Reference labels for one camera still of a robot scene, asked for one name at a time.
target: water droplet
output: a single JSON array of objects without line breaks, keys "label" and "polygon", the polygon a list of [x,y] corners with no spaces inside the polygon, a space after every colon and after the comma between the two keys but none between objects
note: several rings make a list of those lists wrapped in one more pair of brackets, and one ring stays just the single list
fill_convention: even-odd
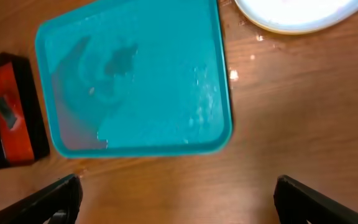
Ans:
[{"label": "water droplet", "polygon": [[93,95],[93,93],[94,93],[94,87],[92,87],[92,88],[89,90],[89,94],[90,94],[90,95]]},{"label": "water droplet", "polygon": [[238,81],[239,79],[239,73],[237,72],[237,70],[231,70],[230,71],[230,79],[232,81]]},{"label": "water droplet", "polygon": [[263,41],[264,37],[262,35],[256,35],[256,40],[257,41]]}]

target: wood grain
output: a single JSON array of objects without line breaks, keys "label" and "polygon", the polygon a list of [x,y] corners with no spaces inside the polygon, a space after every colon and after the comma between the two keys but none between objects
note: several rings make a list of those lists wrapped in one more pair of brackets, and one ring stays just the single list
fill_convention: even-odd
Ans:
[{"label": "wood grain", "polygon": [[[90,0],[0,0],[0,52],[34,53],[39,24]],[[72,172],[82,176],[77,223],[279,223],[278,175],[358,212],[358,13],[320,32],[285,36],[219,1],[235,130],[211,156],[68,160],[52,154],[0,170],[0,209]],[[44,122],[47,125],[42,103]]]}]

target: black object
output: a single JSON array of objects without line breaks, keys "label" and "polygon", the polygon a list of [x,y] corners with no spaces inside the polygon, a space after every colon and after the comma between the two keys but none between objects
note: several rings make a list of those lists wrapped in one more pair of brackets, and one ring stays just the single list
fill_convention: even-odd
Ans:
[{"label": "black object", "polygon": [[12,129],[17,121],[17,118],[12,109],[6,103],[4,97],[0,97],[0,113],[2,114],[2,117],[4,118],[4,121],[9,129]]},{"label": "black object", "polygon": [[358,213],[287,175],[278,178],[274,204],[281,224],[358,224]]},{"label": "black object", "polygon": [[[24,57],[1,53],[0,67],[7,63],[12,63],[24,119],[27,125],[27,132],[34,153],[34,161],[37,161],[49,155],[49,143],[37,98],[37,90],[35,89],[30,62]],[[12,164],[9,163],[5,157],[0,136],[0,169],[10,166],[12,166]]]},{"label": "black object", "polygon": [[0,224],[74,224],[82,201],[81,182],[74,174],[0,211]]}]

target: teal plastic tray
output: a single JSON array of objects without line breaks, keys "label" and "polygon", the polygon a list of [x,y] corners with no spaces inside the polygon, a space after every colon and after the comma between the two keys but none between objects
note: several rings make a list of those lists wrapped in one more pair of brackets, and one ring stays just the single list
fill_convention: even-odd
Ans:
[{"label": "teal plastic tray", "polygon": [[64,156],[204,154],[232,133],[216,0],[103,0],[35,41],[52,141]]}]

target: wooden table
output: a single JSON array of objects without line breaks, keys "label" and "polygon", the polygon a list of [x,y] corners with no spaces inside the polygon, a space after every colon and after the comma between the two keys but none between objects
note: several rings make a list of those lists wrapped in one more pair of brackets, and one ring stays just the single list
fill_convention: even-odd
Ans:
[{"label": "wooden table", "polygon": [[[39,24],[91,0],[0,0],[0,52],[34,53]],[[288,174],[358,212],[358,13],[315,34],[276,35],[219,2],[234,134],[212,156],[69,160],[0,170],[0,209],[75,172],[77,223],[279,223],[276,178]],[[47,126],[45,107],[42,103]]]}]

